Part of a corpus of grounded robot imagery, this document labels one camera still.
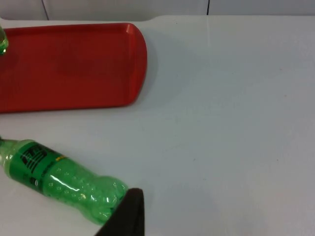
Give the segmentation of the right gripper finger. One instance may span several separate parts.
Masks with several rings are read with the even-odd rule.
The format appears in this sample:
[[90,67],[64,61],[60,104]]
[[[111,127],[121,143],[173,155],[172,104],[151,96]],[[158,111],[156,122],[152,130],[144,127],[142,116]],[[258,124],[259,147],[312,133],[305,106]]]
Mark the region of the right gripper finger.
[[96,236],[144,236],[145,204],[140,188],[129,189],[110,219]]

